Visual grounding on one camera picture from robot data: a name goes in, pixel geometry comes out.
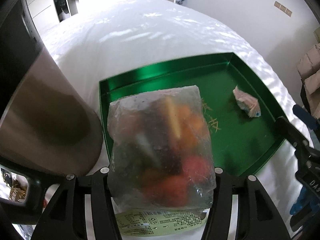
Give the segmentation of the blue white gloved right hand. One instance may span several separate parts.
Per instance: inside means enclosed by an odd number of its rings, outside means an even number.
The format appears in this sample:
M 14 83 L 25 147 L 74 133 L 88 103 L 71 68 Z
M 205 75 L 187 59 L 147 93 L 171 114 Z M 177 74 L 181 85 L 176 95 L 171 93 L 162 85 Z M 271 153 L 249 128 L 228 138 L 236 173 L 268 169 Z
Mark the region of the blue white gloved right hand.
M 312 213 L 316 213 L 319 210 L 318 198 L 309 189 L 303 186 L 296 202 L 290 209 L 290 215 L 297 214 L 307 204 L 310 205 Z

